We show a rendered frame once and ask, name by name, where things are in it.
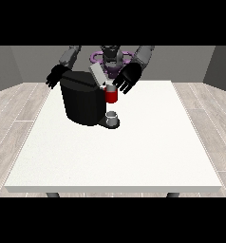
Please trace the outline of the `black coffee machine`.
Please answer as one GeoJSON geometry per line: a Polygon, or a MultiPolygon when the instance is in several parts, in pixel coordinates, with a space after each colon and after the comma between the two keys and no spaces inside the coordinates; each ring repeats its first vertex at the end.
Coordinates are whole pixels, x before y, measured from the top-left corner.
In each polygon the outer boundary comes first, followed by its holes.
{"type": "Polygon", "coordinates": [[[60,80],[67,117],[80,125],[101,125],[108,129],[120,126],[106,124],[105,87],[98,87],[92,74],[84,71],[67,71],[60,80]]]}

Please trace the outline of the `red pod holder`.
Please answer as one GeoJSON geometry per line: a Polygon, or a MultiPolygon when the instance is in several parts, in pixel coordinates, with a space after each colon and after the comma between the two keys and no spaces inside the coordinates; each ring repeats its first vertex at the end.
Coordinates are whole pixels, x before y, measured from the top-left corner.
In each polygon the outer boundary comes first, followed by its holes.
{"type": "Polygon", "coordinates": [[[115,103],[118,100],[118,90],[115,91],[104,91],[105,93],[105,101],[107,103],[115,103]]]}

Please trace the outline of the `small grey coffee pod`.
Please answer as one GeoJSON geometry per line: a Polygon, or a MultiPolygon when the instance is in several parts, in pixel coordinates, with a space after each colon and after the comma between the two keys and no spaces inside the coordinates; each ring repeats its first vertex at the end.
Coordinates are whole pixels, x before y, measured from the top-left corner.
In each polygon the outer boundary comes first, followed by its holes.
{"type": "Polygon", "coordinates": [[[112,81],[107,81],[107,82],[106,82],[106,90],[107,90],[108,92],[114,92],[115,89],[116,89],[116,86],[113,85],[113,82],[112,82],[112,81]]]}

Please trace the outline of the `pale grey machine lid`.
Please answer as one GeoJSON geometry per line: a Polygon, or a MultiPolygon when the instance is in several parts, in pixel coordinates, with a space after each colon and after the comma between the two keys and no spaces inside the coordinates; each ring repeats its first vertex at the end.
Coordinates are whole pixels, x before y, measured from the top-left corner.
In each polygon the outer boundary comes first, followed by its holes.
{"type": "Polygon", "coordinates": [[[95,63],[95,64],[91,65],[89,67],[89,71],[92,74],[98,87],[103,86],[104,83],[107,81],[107,78],[99,63],[95,63]]]}

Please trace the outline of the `small grey cup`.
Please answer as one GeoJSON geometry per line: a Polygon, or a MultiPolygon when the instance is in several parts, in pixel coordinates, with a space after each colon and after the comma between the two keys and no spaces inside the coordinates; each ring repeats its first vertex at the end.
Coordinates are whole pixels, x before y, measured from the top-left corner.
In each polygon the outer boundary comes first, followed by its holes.
{"type": "Polygon", "coordinates": [[[115,111],[108,111],[105,114],[106,117],[106,124],[109,126],[114,126],[118,122],[118,115],[115,111]]]}

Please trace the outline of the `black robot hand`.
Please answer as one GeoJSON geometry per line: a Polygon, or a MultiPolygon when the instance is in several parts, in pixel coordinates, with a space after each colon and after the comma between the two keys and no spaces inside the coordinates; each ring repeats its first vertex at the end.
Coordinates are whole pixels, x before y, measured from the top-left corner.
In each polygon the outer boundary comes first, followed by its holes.
{"type": "Polygon", "coordinates": [[[51,69],[51,72],[47,76],[46,84],[53,89],[54,86],[61,80],[63,74],[69,71],[69,68],[64,65],[56,65],[51,69]]]}
{"type": "Polygon", "coordinates": [[[138,63],[129,63],[118,74],[113,81],[113,85],[120,89],[123,94],[126,94],[140,79],[141,65],[138,63]]]}

